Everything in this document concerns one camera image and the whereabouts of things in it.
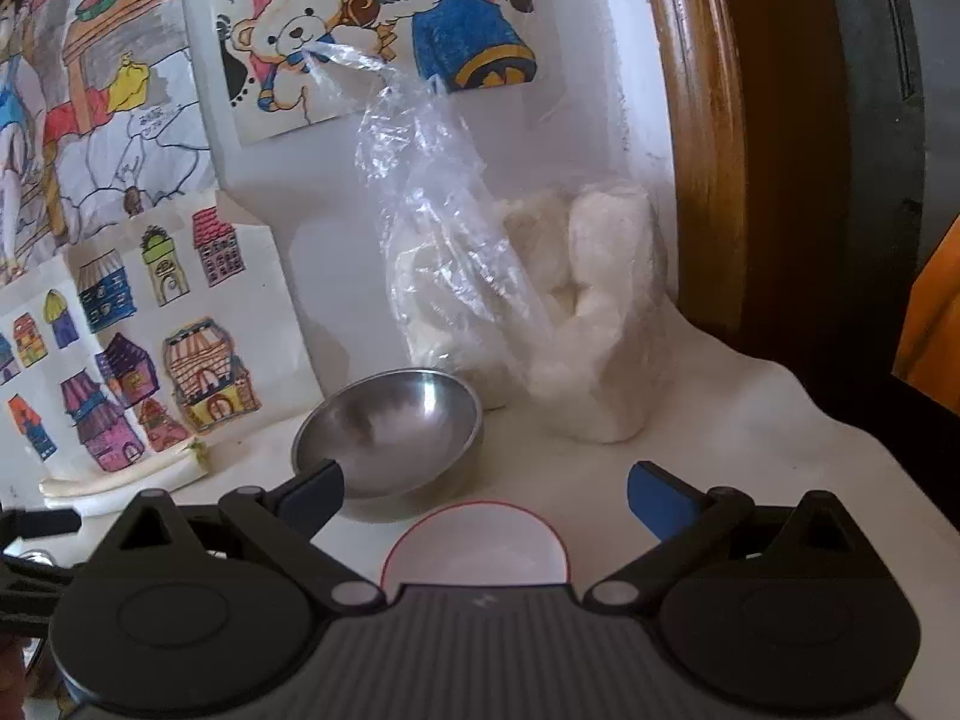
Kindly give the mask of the person's left hand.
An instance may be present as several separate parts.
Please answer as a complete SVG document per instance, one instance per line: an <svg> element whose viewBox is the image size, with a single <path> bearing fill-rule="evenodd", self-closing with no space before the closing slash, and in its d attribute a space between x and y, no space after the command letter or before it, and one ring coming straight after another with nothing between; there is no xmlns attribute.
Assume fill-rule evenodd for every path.
<svg viewBox="0 0 960 720"><path fill-rule="evenodd" d="M26 640L3 634L0 640L0 720L23 720L32 693L25 660Z"/></svg>

